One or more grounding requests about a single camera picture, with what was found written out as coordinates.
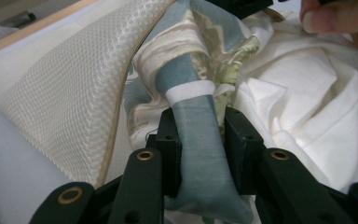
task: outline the wooden strip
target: wooden strip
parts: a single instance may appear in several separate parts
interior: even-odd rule
[[[37,31],[40,31],[41,29],[51,25],[52,23],[56,22],[56,21],[60,21],[63,18],[77,12],[78,10],[87,7],[95,2],[97,2],[98,0],[81,0],[79,2],[74,3],[73,5],[64,8],[63,10],[60,10],[46,18],[44,18],[41,21],[37,21],[34,24],[31,24],[21,30],[19,30],[16,33],[13,33],[11,35],[8,35],[2,39],[0,39],[0,49],[3,49],[7,46],[10,46],[20,40],[22,40],[23,38],[25,38],[28,35],[31,35]]]

